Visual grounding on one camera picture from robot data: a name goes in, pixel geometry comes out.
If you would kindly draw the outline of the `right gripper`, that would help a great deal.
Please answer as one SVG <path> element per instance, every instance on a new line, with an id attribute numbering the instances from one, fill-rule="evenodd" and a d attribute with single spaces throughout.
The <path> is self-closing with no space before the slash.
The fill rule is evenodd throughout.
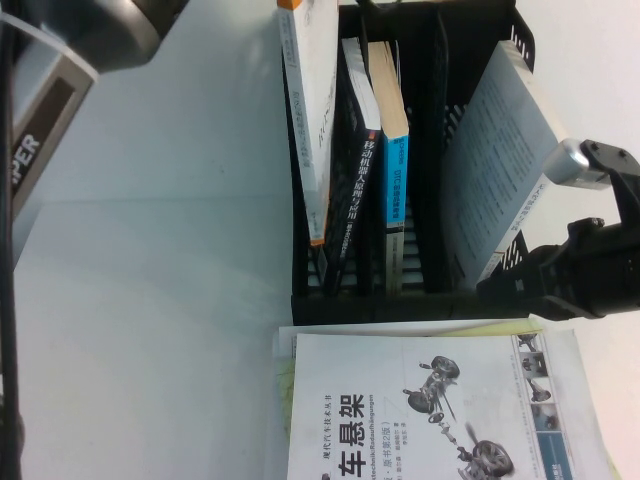
<path id="1" fill-rule="evenodd" d="M 624 288 L 619 279 L 623 225 L 607 225 L 601 218 L 590 217 L 570 223 L 567 231 L 567 241 L 545 267 L 551 287 L 543 305 L 528 296 L 540 289 L 542 247 L 510 269 L 481 281 L 477 285 L 480 300 L 520 313 L 542 312 L 548 320 L 596 319 L 624 312 Z"/>

